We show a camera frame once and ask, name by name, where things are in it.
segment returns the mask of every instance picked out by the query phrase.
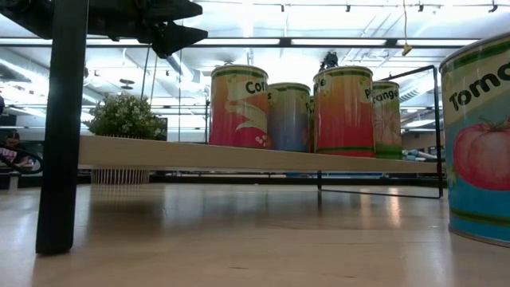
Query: orange can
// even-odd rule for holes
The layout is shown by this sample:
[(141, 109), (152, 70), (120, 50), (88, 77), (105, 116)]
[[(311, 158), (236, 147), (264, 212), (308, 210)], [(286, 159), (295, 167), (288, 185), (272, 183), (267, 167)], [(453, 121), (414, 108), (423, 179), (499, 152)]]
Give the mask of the orange can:
[(327, 69), (314, 83), (316, 152), (374, 157), (372, 71)]
[(268, 74), (248, 65), (224, 65), (212, 74), (209, 144), (267, 148)]

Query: wooden plank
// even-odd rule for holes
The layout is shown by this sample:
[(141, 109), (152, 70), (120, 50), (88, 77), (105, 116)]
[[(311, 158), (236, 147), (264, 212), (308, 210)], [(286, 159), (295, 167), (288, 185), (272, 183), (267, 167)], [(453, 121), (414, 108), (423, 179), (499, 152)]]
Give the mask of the wooden plank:
[(436, 163), (82, 136), (80, 166), (140, 169), (435, 173)]

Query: ceiling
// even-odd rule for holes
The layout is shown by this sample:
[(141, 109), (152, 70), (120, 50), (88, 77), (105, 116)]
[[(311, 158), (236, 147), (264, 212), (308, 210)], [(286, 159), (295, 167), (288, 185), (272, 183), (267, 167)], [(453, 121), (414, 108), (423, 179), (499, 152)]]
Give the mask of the ceiling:
[[(195, 0), (203, 7), (203, 15), (183, 21), (183, 25), (204, 29), (210, 37), (398, 37), (404, 38), (484, 38), (507, 32), (510, 22), (510, 1), (305, 1), (251, 0), (208, 1)], [(0, 15), (0, 38), (35, 38), (31, 32)], [(402, 49), (329, 49), (329, 48), (186, 48), (167, 60), (157, 59), (152, 50), (144, 47), (88, 48), (86, 65), (89, 76), (84, 81), (84, 104), (99, 100), (105, 92), (123, 91), (121, 79), (134, 81), (127, 92), (152, 98), (154, 106), (195, 105), (189, 107), (155, 107), (169, 117), (172, 126), (178, 116), (189, 116), (181, 126), (203, 126), (204, 105), (210, 86), (210, 71), (225, 62), (251, 64), (264, 69), (269, 83), (295, 81), (312, 85), (320, 62), (327, 52), (334, 51), (339, 65), (362, 65), (374, 72), (378, 80), (389, 75), (408, 72), (427, 65), (438, 66), (455, 49), (413, 49), (405, 57)], [(7, 104), (32, 104), (44, 112), (51, 48), (1, 47), (0, 64), (7, 62), (23, 76), (37, 78), (27, 83), (0, 83)], [(434, 106), (430, 73), (419, 73), (398, 80), (401, 95), (414, 91), (416, 96), (401, 103), (411, 107), (402, 110), (403, 122), (427, 116), (427, 108)]]

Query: can label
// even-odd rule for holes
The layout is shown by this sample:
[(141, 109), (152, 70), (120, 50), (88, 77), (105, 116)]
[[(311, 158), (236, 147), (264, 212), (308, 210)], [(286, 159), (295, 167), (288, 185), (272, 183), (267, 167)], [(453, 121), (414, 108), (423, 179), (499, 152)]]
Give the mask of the can label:
[(334, 69), (314, 82), (316, 152), (374, 157), (371, 73)]
[(398, 85), (375, 82), (372, 95), (375, 157), (402, 159)]
[(232, 67), (212, 77), (210, 144), (267, 148), (267, 76)]
[(510, 242), (510, 41), (441, 67), (450, 224)]
[(272, 85), (269, 89), (269, 138), (272, 149), (308, 151), (310, 92), (300, 85)]

